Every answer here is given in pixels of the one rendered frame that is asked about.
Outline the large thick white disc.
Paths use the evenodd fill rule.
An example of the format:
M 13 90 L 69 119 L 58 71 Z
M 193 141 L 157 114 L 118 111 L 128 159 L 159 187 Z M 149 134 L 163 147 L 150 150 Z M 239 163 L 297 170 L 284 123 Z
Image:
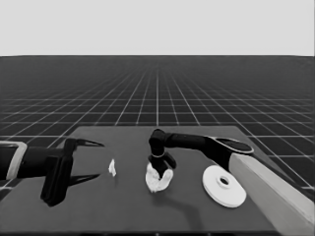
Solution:
M 236 178 L 218 165 L 205 169 L 202 183 L 208 195 L 224 207 L 240 207 L 247 198 L 246 191 Z

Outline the white round carrier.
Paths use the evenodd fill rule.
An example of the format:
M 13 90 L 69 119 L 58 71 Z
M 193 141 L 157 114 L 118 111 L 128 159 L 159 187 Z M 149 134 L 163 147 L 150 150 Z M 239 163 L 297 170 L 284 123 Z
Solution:
M 155 177 L 149 175 L 149 174 L 146 172 L 145 180 L 146 180 L 146 181 L 147 181 L 147 180 L 158 180 L 158 181 L 159 181 L 159 186 L 158 186 L 157 192 L 160 192 L 160 191 L 165 190 L 165 189 L 169 186 L 169 184 L 170 184 L 170 182 L 171 182 L 172 179 L 171 179 L 169 182 L 165 182 L 165 181 L 162 180 L 162 178 L 159 179 L 159 176 L 158 176 L 157 178 L 155 178 Z

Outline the small white T-shaped piece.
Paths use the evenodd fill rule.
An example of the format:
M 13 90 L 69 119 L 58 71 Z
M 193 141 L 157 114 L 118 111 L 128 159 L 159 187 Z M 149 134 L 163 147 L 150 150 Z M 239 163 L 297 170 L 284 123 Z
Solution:
M 108 172 L 112 175 L 112 177 L 115 177 L 117 174 L 116 169 L 115 169 L 115 160 L 114 159 L 112 159 L 109 163 Z

